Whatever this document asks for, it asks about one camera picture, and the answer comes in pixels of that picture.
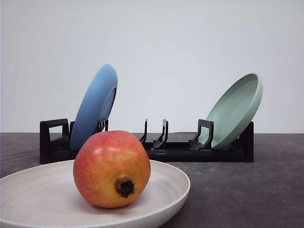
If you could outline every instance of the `blue plate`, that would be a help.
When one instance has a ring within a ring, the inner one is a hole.
[[[71,135],[72,151],[78,151],[95,133],[99,121],[109,118],[116,90],[116,72],[106,64],[97,72],[78,110]]]

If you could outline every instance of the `plate rim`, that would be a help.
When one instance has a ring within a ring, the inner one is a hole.
[[[74,160],[68,160],[68,161],[59,161],[59,162],[54,162],[54,163],[49,163],[49,164],[44,164],[44,165],[39,165],[39,166],[34,166],[34,167],[31,167],[31,168],[28,168],[28,169],[25,169],[25,170],[31,170],[31,169],[35,169],[35,168],[38,168],[38,167],[42,167],[42,166],[49,166],[49,165],[53,165],[53,164],[57,164],[57,163],[68,163],[68,162],[74,162]],[[144,215],[141,215],[141,216],[137,216],[135,218],[131,218],[131,219],[127,219],[123,222],[110,222],[110,223],[106,223],[106,224],[103,224],[103,225],[100,225],[100,224],[95,224],[95,225],[90,225],[90,226],[83,226],[83,225],[80,225],[80,226],[72,226],[74,228],[102,228],[102,227],[107,227],[107,226],[115,226],[115,225],[118,225],[118,224],[123,224],[123,223],[128,223],[128,222],[131,222],[131,221],[136,221],[136,220],[139,220],[139,219],[143,219],[143,218],[146,218],[146,217],[149,217],[149,216],[152,216],[154,214],[158,214],[162,211],[165,211],[171,207],[173,207],[174,205],[178,204],[180,201],[182,201],[184,198],[187,198],[188,194],[189,194],[189,191],[190,191],[190,187],[191,187],[191,181],[190,181],[190,178],[188,177],[188,175],[181,169],[171,165],[171,164],[167,164],[167,163],[164,163],[164,162],[160,162],[160,161],[155,161],[155,160],[150,160],[150,163],[151,162],[154,162],[154,163],[160,163],[161,165],[167,165],[167,166],[170,166],[171,168],[177,170],[178,172],[181,172],[187,179],[188,181],[188,186],[187,186],[187,189],[186,191],[183,193],[183,195],[181,197],[179,197],[177,200],[175,200],[174,202],[166,205],[165,207],[161,208],[161,209],[158,209],[156,211],[153,211],[153,212],[150,212],[150,213],[147,213],[147,214],[144,214]],[[0,179],[0,182],[3,180],[3,179],[6,179],[7,177],[10,177],[12,175],[15,175],[15,174],[19,174],[25,170],[21,170],[21,171],[18,171],[18,172],[15,172],[15,173],[12,173],[10,175],[7,175],[5,177],[2,177]],[[29,226],[29,225],[25,225],[25,224],[22,224],[22,223],[18,223],[18,222],[13,222],[13,221],[8,221],[6,219],[2,219],[0,218],[0,224],[4,224],[4,225],[12,225],[12,226],[16,226],[16,227],[24,227],[24,228],[71,228],[69,226],[37,226],[37,225],[33,225],[33,226]]]

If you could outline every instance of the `red-yellow fruit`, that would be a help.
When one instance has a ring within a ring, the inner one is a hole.
[[[116,208],[132,203],[150,178],[150,161],[139,140],[126,131],[92,135],[73,166],[75,184],[89,203]]]

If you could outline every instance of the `countertop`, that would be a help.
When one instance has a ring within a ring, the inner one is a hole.
[[[304,134],[255,134],[254,148],[254,163],[169,162],[191,189],[161,228],[304,227]],[[39,134],[1,133],[0,164],[1,177],[38,166]]]

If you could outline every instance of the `white bowl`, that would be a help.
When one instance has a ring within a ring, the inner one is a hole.
[[[151,177],[138,199],[122,208],[99,208],[78,192],[73,162],[37,166],[2,178],[0,227],[155,228],[180,210],[190,189],[183,171],[151,160]]]

